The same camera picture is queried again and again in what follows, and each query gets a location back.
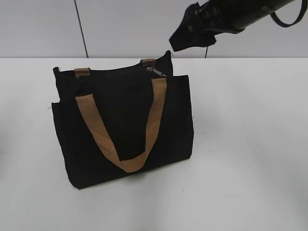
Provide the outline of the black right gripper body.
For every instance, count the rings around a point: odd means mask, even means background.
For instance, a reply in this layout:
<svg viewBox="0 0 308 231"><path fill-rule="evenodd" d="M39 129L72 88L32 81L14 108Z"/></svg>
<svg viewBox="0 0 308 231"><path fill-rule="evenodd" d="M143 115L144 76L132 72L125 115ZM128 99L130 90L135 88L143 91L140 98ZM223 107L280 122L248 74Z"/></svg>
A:
<svg viewBox="0 0 308 231"><path fill-rule="evenodd" d="M192 33L238 34L244 27L237 20L244 16L244 0L208 0L192 5Z"/></svg>

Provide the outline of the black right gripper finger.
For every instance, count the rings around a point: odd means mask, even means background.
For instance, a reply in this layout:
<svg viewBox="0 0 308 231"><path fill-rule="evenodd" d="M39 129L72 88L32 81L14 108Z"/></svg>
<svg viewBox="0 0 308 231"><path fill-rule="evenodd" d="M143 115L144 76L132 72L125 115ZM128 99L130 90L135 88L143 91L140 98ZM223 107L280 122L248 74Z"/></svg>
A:
<svg viewBox="0 0 308 231"><path fill-rule="evenodd" d="M178 28L169 38L173 51L182 51L192 47L209 47L216 43L215 35L204 31L205 24L198 16L201 6L198 2L191 4L184 12Z"/></svg>

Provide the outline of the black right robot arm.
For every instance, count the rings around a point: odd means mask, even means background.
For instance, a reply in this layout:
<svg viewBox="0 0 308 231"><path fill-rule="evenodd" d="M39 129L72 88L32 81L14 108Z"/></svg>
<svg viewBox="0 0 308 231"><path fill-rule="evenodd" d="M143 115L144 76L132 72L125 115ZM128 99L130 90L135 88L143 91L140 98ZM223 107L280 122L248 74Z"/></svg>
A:
<svg viewBox="0 0 308 231"><path fill-rule="evenodd" d="M216 43L216 35L241 33L266 16L270 16L281 27L294 26L304 17L308 2L301 2L298 17L293 23L287 24L278 18L276 11L289 3L288 0L208 0L203 5L194 3L185 10L169 43L173 51L207 48Z"/></svg>

